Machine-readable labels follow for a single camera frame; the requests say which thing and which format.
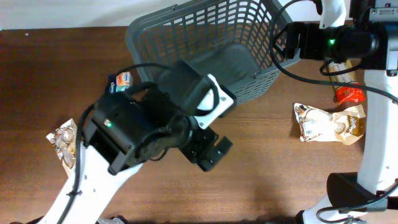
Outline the grey plastic basket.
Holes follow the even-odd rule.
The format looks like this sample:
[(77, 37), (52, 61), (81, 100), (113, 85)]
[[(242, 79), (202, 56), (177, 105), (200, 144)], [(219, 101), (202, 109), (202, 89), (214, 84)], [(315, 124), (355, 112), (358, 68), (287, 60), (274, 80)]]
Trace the grey plastic basket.
[(280, 74), (270, 56), (279, 1), (189, 1), (133, 21), (125, 41), (135, 63), (186, 60), (210, 73), (239, 104), (263, 95)]

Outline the beige snack bag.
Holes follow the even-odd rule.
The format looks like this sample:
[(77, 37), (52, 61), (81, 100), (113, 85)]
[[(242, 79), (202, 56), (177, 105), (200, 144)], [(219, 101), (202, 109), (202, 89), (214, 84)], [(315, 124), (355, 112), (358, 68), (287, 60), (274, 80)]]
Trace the beige snack bag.
[(302, 142), (341, 142), (352, 145), (365, 134), (366, 114), (361, 105), (330, 113), (301, 103), (294, 104)]

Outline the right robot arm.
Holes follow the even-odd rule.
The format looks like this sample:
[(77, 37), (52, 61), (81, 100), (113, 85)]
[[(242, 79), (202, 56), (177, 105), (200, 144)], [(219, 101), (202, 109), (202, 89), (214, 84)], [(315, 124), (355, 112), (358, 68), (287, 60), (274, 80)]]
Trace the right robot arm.
[(342, 62), (358, 59), (368, 97), (366, 142), (357, 172), (332, 173), (327, 195), (297, 223), (357, 223), (397, 208), (397, 2), (317, 1), (319, 24), (291, 22), (282, 55)]

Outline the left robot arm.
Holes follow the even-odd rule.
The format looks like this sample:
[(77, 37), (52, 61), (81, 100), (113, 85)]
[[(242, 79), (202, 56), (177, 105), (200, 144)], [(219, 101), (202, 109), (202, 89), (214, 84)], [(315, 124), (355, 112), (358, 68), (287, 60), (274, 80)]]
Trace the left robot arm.
[(232, 142), (211, 124), (234, 109), (234, 93), (188, 62), (161, 65), (156, 82), (105, 93), (83, 112), (75, 165), (40, 223), (96, 223), (116, 192), (148, 161), (178, 149), (208, 172)]

